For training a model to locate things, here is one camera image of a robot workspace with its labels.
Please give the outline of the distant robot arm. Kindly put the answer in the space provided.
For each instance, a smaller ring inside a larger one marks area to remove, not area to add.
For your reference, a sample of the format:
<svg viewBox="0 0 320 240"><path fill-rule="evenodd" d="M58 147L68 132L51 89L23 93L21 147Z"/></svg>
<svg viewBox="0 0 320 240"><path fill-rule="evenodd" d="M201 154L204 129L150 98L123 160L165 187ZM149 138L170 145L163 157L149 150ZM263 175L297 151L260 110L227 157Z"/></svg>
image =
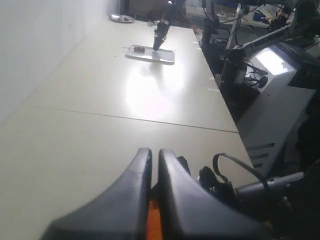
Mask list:
<svg viewBox="0 0 320 240"><path fill-rule="evenodd" d="M163 8L163 13L157 28L154 30L153 50L158 51L166 41L166 37L172 23L177 22L183 13L185 0L168 0Z"/></svg>

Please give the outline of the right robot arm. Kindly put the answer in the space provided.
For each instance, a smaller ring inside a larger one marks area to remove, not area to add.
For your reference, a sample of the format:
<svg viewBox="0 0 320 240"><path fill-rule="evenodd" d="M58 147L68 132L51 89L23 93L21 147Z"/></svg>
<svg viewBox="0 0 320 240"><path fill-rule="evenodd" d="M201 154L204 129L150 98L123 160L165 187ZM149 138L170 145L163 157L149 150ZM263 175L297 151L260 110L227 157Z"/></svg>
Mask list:
<svg viewBox="0 0 320 240"><path fill-rule="evenodd" d="M220 157L227 158L257 178L234 187L219 169ZM269 225L279 239L320 238L320 162L305 172L266 179L256 169L226 153L212 158L212 168L199 171L198 183L213 197L241 213Z"/></svg>

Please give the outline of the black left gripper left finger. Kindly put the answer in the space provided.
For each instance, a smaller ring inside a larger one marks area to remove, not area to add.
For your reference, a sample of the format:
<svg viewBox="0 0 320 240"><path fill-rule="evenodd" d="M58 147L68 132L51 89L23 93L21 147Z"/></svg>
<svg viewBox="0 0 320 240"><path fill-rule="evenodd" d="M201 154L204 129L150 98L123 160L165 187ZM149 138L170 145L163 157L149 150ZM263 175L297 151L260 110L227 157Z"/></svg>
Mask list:
<svg viewBox="0 0 320 240"><path fill-rule="evenodd" d="M139 148L106 191L54 220L43 240L144 240L150 201L152 152Z"/></svg>

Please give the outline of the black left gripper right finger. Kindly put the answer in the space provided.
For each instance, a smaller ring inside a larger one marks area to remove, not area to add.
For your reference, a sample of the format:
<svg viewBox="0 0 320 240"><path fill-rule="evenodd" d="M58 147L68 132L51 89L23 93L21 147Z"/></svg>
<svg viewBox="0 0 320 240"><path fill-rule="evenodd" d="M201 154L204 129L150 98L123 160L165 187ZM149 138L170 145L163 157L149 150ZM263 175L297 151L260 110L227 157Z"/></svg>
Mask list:
<svg viewBox="0 0 320 240"><path fill-rule="evenodd" d="M165 240L271 240L267 229L207 193L171 149L158 154L158 187Z"/></svg>

